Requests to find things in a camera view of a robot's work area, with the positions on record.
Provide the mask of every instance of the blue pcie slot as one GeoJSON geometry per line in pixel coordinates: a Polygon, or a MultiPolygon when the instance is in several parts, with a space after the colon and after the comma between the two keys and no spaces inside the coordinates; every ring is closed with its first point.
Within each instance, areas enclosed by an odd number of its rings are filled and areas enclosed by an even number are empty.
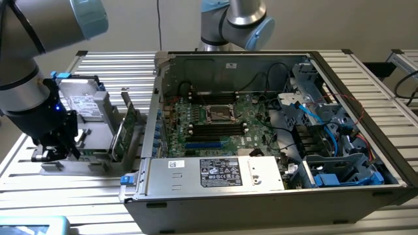
{"type": "Polygon", "coordinates": [[[210,143],[188,143],[185,145],[186,149],[192,149],[192,148],[202,148],[202,149],[208,149],[208,148],[222,148],[224,144],[221,142],[210,142],[210,143]]]}

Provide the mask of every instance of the motherboard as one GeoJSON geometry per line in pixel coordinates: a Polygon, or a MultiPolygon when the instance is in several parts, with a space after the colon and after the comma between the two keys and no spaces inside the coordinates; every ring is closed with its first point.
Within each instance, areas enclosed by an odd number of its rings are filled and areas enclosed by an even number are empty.
{"type": "Polygon", "coordinates": [[[169,157],[278,156],[274,132],[257,119],[264,95],[175,97],[166,102],[169,157]]]}

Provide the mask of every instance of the side panel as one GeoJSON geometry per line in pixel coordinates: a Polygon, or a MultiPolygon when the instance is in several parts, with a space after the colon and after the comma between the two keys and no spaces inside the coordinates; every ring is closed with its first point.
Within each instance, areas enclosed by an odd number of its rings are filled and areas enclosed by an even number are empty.
{"type": "Polygon", "coordinates": [[[138,201],[126,208],[145,234],[356,223],[408,189],[138,201]]]}

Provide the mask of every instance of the white sticker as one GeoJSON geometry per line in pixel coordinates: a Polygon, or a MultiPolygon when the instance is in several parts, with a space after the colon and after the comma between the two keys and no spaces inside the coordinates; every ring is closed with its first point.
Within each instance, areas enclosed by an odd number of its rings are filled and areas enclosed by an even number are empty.
{"type": "Polygon", "coordinates": [[[226,68],[228,69],[237,69],[237,63],[228,63],[226,68]]]}
{"type": "Polygon", "coordinates": [[[73,108],[83,117],[102,117],[99,107],[94,101],[93,95],[71,96],[73,108]]]}
{"type": "Polygon", "coordinates": [[[169,161],[169,168],[181,168],[181,167],[185,167],[185,160],[169,161]]]}
{"type": "Polygon", "coordinates": [[[289,174],[294,174],[297,170],[298,170],[298,165],[296,165],[294,163],[290,163],[288,166],[289,174]]]}

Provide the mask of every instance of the robotic arm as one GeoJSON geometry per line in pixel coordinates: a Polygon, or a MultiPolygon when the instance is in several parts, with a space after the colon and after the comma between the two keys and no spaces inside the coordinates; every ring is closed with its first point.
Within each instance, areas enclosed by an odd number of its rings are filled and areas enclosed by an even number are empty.
{"type": "MultiPolygon", "coordinates": [[[[34,57],[90,40],[109,29],[101,0],[0,1],[0,110],[43,147],[35,162],[79,159],[77,112],[67,111],[34,57]]],[[[204,0],[201,50],[232,43],[260,50],[274,29],[262,0],[204,0]]]]}
{"type": "Polygon", "coordinates": [[[204,0],[200,50],[232,50],[233,44],[260,50],[274,30],[262,0],[204,0]]]}
{"type": "Polygon", "coordinates": [[[101,0],[3,0],[0,3],[0,109],[35,144],[50,146],[45,160],[81,152],[78,122],[67,111],[53,79],[34,57],[70,46],[109,29],[101,0]]]}

